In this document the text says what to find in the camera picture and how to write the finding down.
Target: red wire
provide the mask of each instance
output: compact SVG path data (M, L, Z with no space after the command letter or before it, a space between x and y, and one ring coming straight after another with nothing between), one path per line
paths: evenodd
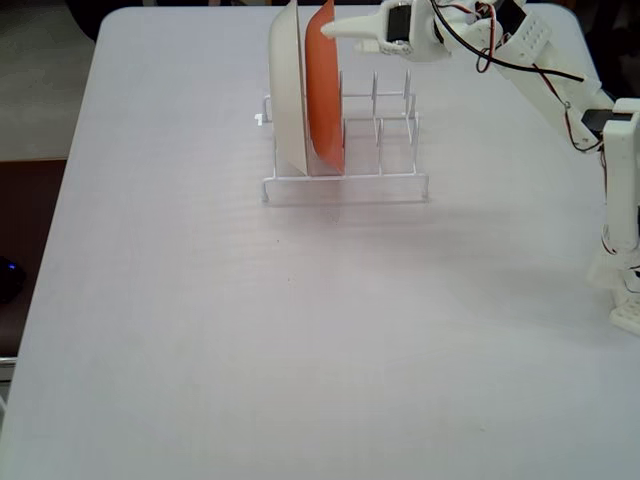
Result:
M485 4L480 4L483 7L487 7L489 9L489 12L491 13L491 34L490 34L490 38L489 38L489 59L487 60L487 63L485 63L484 67L480 66L480 61L482 60L481 57L478 57L478 60L476 61L476 70L478 71L478 73L485 73L487 70L489 70L489 67L491 66L491 59L493 58L493 56L495 55L496 52L496 23L498 21L497 16L496 16L496 9L493 5L485 5Z
M551 81L547 78L547 76L544 74L544 72L540 71L540 68L535 63L533 64L533 68L538 70L538 73L542 77L542 80L544 80L544 83L547 84L547 87L549 87L549 90L551 90L551 93L553 93L553 95L564 106L564 124L567 127L567 134L569 135L569 140L571 141L571 145L573 146L573 148L575 148L579 152L588 153L591 150L594 150L596 148L601 147L602 146L602 140L599 140L595 145L592 145L591 147L580 148L578 146L578 144L576 143L576 141L573 138L573 129L571 128L571 120L569 119L569 107L565 104L565 102L562 100L562 98L560 98L560 95L558 95L558 91L555 89L555 87L553 86Z

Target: table surface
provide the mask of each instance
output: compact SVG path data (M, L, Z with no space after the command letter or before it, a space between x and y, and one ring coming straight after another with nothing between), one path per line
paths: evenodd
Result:
M412 66L428 204L264 207L277 11L104 23L0 478L638 478L640 339L584 280L597 158L459 52ZM406 67L340 58L348 90Z

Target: cable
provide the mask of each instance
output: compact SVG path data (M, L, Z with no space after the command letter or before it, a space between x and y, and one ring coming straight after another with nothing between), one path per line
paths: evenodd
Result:
M468 13L469 15L473 15L473 16L478 16L478 14L472 10L469 10L467 7L465 7L464 5L459 5L457 3L449 3L447 5L438 5L438 8L455 8L456 10L460 10L461 12L464 13Z
M539 71L541 71L542 73L545 73L547 75L556 75L558 77L568 78L569 80L575 80L576 82L584 82L584 78L578 77L576 75L572 75L570 73L561 72L559 70L549 70L549 69L543 69L543 68L535 69L533 67L527 67L525 65L517 65L515 63L505 62L504 60L500 60L499 58L491 58L486 53L478 50L477 48L475 48L474 46L469 44L464 38L462 38L460 35L458 35L455 32L455 30L451 27L451 25L449 25L449 22L447 22L445 20L444 16L442 15L442 12L440 11L440 7L436 3L436 0L431 0L431 5L433 7L433 11L435 12L436 16L438 17L438 20L440 20L440 22L442 23L444 28L447 30L447 32L449 32L449 34L460 45L462 45L464 48L466 48L470 52L476 54L477 56L482 57L485 60L491 61L491 62L495 63L496 65L500 65L501 67L509 68L511 70L518 70L518 71L521 71L521 72L531 72L531 73L539 73Z
M547 85L547 87L549 87L549 90L551 90L551 93L553 93L553 95L558 99L558 101L562 103L564 107L564 123L567 127L567 134L569 135L569 140L571 141L571 145L573 146L573 148L575 148L577 151L581 153L589 153L595 150L596 148L602 147L602 140L598 140L594 145L590 147L581 148L578 146L578 144L573 138L573 129L571 128L571 120L569 118L569 108L571 108L571 104L569 102L565 102L560 97L560 95L558 94L558 91L553 86L551 81L547 78L547 76L543 73L541 68L539 68L535 63L533 64L533 68L535 68L537 72L540 74L540 76L542 77L542 80L544 80L544 83Z
M483 7L486 7L489 10L489 14L491 16L491 32L489 34L489 48L482 49L482 53L489 52L489 59L487 63L485 63L484 67L480 66L480 61L482 57L478 57L476 60L476 72L478 73L486 73L491 66L491 62L493 61L493 57L496 53L496 24L498 23L498 17L496 15L496 9L493 5L485 5L482 4Z

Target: robotic arm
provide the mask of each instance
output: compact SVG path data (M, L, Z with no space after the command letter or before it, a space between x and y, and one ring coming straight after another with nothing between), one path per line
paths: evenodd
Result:
M551 29L522 9L525 1L386 0L373 15L337 20L322 31L359 38L358 51L414 62L466 48L478 56L480 73L495 65L576 150L599 151L607 220L589 279L613 292L612 322L640 335L640 99L614 103L597 79L555 48Z

